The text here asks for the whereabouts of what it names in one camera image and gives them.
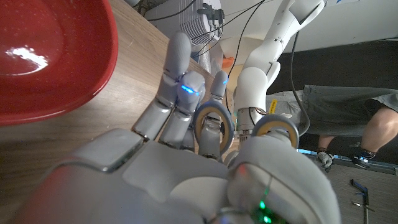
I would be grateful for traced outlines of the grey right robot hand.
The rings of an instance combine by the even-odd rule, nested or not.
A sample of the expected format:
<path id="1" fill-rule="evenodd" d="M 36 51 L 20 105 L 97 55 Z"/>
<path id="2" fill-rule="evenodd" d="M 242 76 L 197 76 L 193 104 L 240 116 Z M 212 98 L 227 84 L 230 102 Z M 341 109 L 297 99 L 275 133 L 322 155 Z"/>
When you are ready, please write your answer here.
<path id="1" fill-rule="evenodd" d="M 330 181 L 297 152 L 297 128 L 267 115 L 255 125 L 228 165 L 177 148 L 186 127 L 173 129 L 171 143 L 155 141 L 165 118 L 182 109 L 194 118 L 216 109 L 198 104 L 203 77 L 188 71 L 190 39 L 171 38 L 160 95 L 132 130 L 112 129 L 78 148 L 47 174 L 14 223 L 340 223 Z"/>

